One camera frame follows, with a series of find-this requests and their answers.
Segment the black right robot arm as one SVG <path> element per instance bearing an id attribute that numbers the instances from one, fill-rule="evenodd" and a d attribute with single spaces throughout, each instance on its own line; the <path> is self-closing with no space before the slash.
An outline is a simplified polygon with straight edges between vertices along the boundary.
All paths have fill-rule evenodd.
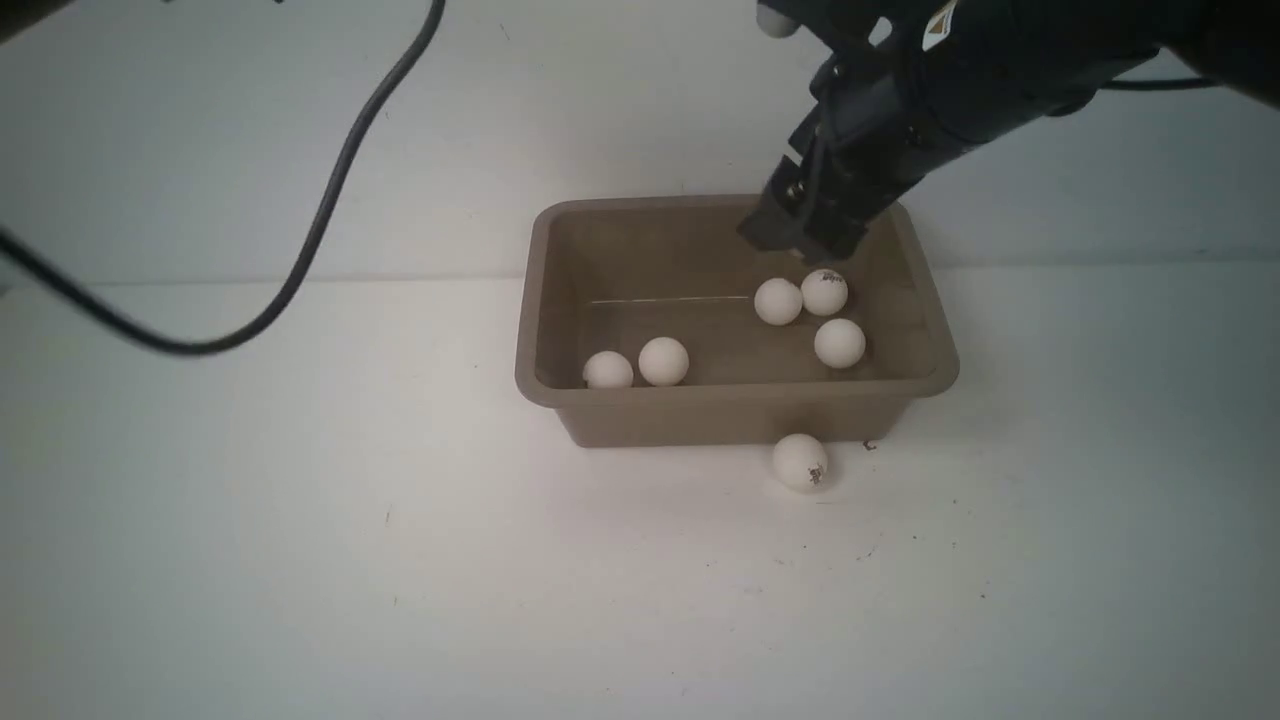
<path id="1" fill-rule="evenodd" d="M 1275 1 L 760 1 L 780 36 L 829 50 L 739 233 L 806 263 L 851 258 L 870 223 L 929 173 L 1098 91 L 1169 50 L 1220 86 L 1277 105 Z"/>

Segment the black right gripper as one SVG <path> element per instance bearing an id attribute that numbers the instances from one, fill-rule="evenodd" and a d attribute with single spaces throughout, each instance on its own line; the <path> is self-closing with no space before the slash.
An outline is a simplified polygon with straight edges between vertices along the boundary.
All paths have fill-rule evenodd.
<path id="1" fill-rule="evenodd" d="M 850 259 L 872 222 L 929 173 L 1011 129 L 1006 29 L 823 29 L 831 59 L 739 234 L 809 265 Z"/>

